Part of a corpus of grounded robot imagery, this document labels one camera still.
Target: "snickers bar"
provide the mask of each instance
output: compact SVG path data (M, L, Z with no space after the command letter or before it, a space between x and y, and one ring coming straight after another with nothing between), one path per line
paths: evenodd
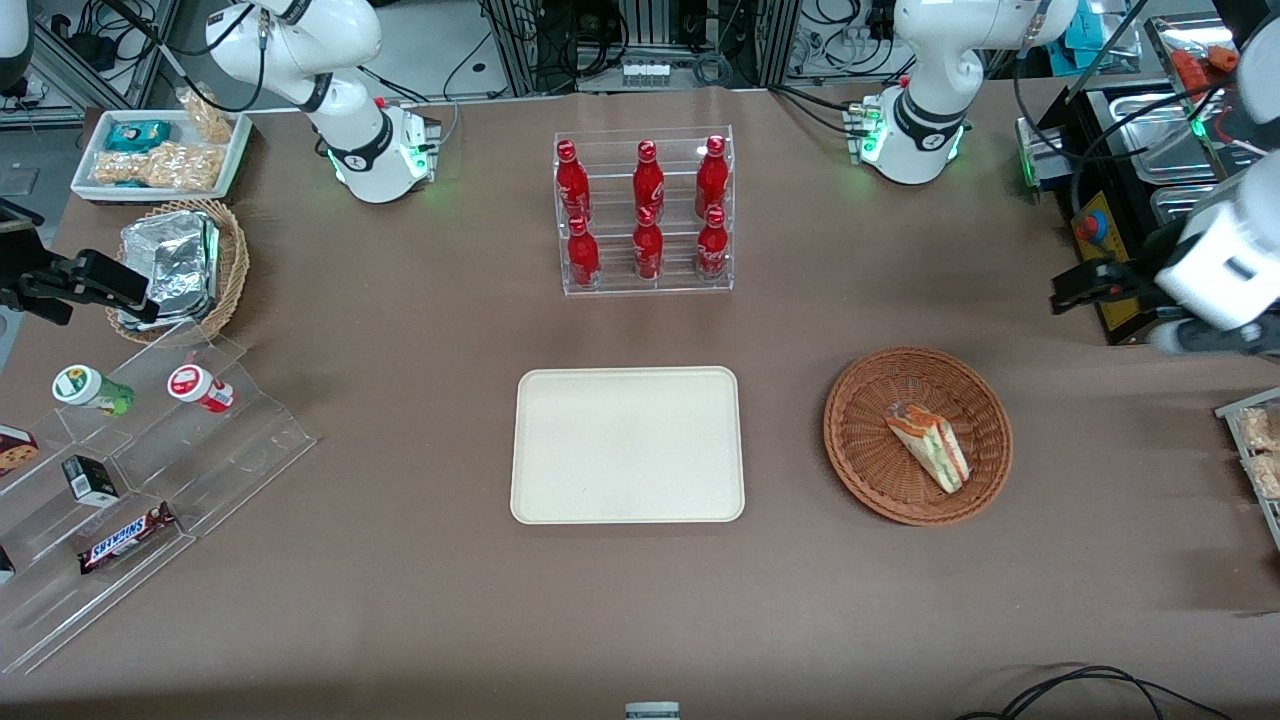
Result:
M169 503L161 502L160 507L150 510L146 515L116 530L111 537L93 546L88 552L79 553L81 575L87 575L136 547L138 543L151 537L156 530L175 523Z

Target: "snack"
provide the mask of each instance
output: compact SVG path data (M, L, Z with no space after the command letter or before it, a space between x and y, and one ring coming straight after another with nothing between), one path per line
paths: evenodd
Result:
M88 365L72 365L54 378L54 397L68 405L97 407L104 415L124 415L133 406L133 388L111 382Z
M1222 47L1221 45L1208 46L1208 64L1222 70L1224 73L1230 73L1235 70L1235 65L1240 64L1240 54L1230 47Z
M0 425L0 478L40 452L36 438L18 428Z
M106 135L105 146L118 152L146 152L169 140L169 129L164 120L115 123Z
M81 575L87 575L108 565L113 559L120 557L138 543L147 539L160 528L178 521L169 511L169 503L161 502L159 507L147 511L146 515L120 528L111 537L93 546L88 552L79 553Z
M1240 427L1240 436L1244 437L1244 445L1249 450L1276 450L1276 441L1271 437L1271 421L1262 407L1240 410L1235 415L1235 424Z
M183 402L195 402L210 413L225 413L236 402L232 386L215 378L200 365L183 365L169 375L169 395Z
M969 462L946 418L915 404L895 402L884 413L884 423L945 492L959 491L969 479Z
M142 152L97 154L93 179L102 184L140 183L151 172L151 156Z
M106 465L92 457L72 455L63 461L63 474L67 475L67 484L72 487L72 496L81 505L106 507L120 500L120 493L111 484Z
M13 561L5 555L4 548L0 547L0 585L9 582L13 578L14 568Z
M200 83L200 92L205 97L218 100L214 97L214 91L205 83ZM200 137L204 137L206 142L227 145L232 141L232 124L227 120L227 115L218 108L205 102L189 87L178 91L178 102L182 102L182 109L187 111L187 117L191 118L191 122L196 126L196 131L200 132Z
M1267 500L1280 500L1280 462L1274 455L1254 455L1244 461L1253 470L1258 491Z
M151 152L146 183L151 187L177 187L207 192L218 184L227 150L211 145L161 142Z

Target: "coca-cola bottle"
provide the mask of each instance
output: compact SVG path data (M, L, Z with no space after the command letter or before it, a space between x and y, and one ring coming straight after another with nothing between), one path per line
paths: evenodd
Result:
M636 251L636 274L644 281L662 275L662 229L653 208L636 208L636 229L631 242Z
M658 167L658 146L652 140L641 140L636 149L640 161L631 186L635 190L636 208L650 208L657 218L662 217L663 177Z
M582 215L591 219L591 188L586 182L586 168L577 160L577 147L572 140L562 140L556 143L556 188L559 191L564 213Z
M724 274L724 255L728 252L728 232L724 231L724 209L712 205L707 209L707 227L698 233L698 258L694 272L703 282L712 282Z
M586 217L581 213L568 218L568 268L573 284L588 290L600 286L600 247L586 232Z
M694 211L699 218L707 217L707 209L724 202L724 188L728 186L728 163L724 161L724 136L713 135L707 138L707 155L698 167L698 196Z

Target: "robotic arm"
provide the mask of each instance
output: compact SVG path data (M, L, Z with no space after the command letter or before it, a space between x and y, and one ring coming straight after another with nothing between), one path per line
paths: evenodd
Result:
M31 63L31 0L0 0L0 90L9 90Z
M1272 15L1244 44L1235 70L1244 110L1268 147L1280 147L1277 74L1280 15ZM1148 336L1164 352L1280 354L1277 199L1280 154L1271 152L1156 231L1137 261L1097 260L1055 278L1053 311L1140 297L1174 319Z
M1075 10L1075 0L897 0L893 27L915 51L915 69L906 87L863 100L861 161L904 184L938 177L982 87L977 50L1025 51L1051 42Z
M152 37L123 0L102 1ZM424 119L379 108L352 69L378 56L381 37L366 0L262 0L219 10L205 24L218 65L306 113L329 146L338 179L366 202L396 200L431 173ZM163 41L152 41L186 78Z

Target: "white tray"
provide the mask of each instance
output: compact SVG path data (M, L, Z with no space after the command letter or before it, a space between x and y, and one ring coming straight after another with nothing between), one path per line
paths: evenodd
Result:
M76 168L76 177L72 178L72 192L84 200L93 202L147 202L161 204L172 200L218 200L227 197L230 192L232 181L236 179L236 169L239 168L241 158L244 155L244 146L248 145L250 131L253 129L253 120L247 114L228 115L232 126L232 140L227 143L227 160L223 163L223 172L218 174L214 190L209 192L192 192L172 187L120 187L116 184L102 184L93 179L93 165L97 163L97 154L106 143L106 135L111 126L116 123L131 123L138 120L166 120L172 126L169 140L180 143L207 145L200 136L195 123L187 117L186 110L108 110L97 119L93 135L84 143L84 154L81 155L81 164Z
M511 514L529 525L728 523L742 514L728 368L532 370L520 380Z

